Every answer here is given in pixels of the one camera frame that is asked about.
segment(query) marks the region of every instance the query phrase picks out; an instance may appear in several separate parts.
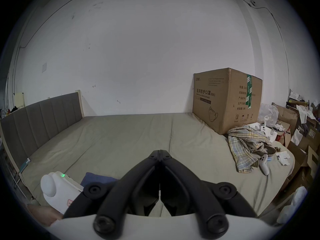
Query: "mask illustration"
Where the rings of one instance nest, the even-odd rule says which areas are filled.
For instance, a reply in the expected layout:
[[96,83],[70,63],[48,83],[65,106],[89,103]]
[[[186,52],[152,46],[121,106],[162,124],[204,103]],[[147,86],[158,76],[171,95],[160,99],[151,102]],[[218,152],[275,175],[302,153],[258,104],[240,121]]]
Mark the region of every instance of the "mask illustration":
[[209,108],[209,120],[210,122],[213,122],[218,117],[218,113],[214,112],[214,110],[210,107]]

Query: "blue pillow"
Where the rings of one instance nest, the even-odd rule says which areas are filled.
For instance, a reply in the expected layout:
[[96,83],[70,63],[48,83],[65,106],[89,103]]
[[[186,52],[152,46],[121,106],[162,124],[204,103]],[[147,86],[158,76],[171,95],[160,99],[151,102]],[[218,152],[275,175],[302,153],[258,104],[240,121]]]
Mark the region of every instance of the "blue pillow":
[[114,181],[117,181],[117,179],[112,178],[112,177],[108,177],[108,176],[101,176],[101,175],[93,174],[90,172],[86,172],[80,185],[85,187],[87,184],[92,183],[92,182],[109,183],[109,182],[114,182]]

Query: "green tape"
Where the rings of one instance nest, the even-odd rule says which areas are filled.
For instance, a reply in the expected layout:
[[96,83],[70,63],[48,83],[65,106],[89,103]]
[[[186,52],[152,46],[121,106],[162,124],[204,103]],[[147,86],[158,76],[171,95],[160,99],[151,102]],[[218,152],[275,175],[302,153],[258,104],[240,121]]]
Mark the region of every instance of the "green tape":
[[245,104],[248,105],[248,109],[251,108],[252,98],[252,76],[247,74],[247,98]]

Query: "beige bed sheet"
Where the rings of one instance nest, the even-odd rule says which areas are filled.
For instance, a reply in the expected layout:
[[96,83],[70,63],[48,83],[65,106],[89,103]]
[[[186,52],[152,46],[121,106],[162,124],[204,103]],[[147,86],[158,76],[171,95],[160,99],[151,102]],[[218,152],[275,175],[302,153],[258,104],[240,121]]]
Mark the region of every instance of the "beige bed sheet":
[[[274,146],[288,151],[279,142]],[[40,180],[61,171],[80,183],[86,172],[120,179],[153,150],[168,150],[201,180],[230,182],[259,215],[280,190],[294,167],[276,156],[268,162],[270,174],[260,168],[238,173],[228,140],[192,113],[110,115],[85,117],[49,140],[31,156],[22,180],[41,205],[47,205]]]

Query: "cardboard box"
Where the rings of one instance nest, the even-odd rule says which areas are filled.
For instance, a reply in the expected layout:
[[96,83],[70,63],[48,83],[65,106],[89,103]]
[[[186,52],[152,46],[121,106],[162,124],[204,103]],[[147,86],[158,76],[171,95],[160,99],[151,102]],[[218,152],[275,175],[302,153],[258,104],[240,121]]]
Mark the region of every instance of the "cardboard box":
[[308,150],[307,164],[311,168],[310,175],[314,179],[318,169],[319,156],[315,153],[315,151],[310,146]]
[[303,151],[308,152],[309,143],[310,143],[310,140],[307,139],[306,137],[302,136],[302,139],[299,142],[298,147],[300,149],[302,149]]
[[289,184],[290,180],[288,178],[286,178],[286,180],[284,181],[282,187],[280,188],[279,192],[283,191],[287,185]]
[[275,103],[272,103],[272,105],[278,108],[278,111],[279,111],[278,120],[281,120],[291,125],[290,133],[291,135],[293,135],[297,125],[298,114],[288,108],[279,106]]
[[193,113],[218,134],[257,122],[262,80],[232,68],[194,74]]
[[292,141],[289,143],[288,150],[294,155],[295,158],[292,173],[287,177],[289,180],[292,180],[301,167],[308,166],[308,155],[306,152],[296,146]]
[[314,127],[310,126],[306,137],[310,141],[309,146],[316,152],[320,145],[320,132],[318,132]]
[[306,189],[309,188],[310,184],[307,181],[307,174],[309,172],[309,167],[302,167],[295,177],[289,182],[288,186],[283,191],[282,200],[288,198],[292,193],[294,193],[297,188],[304,186]]

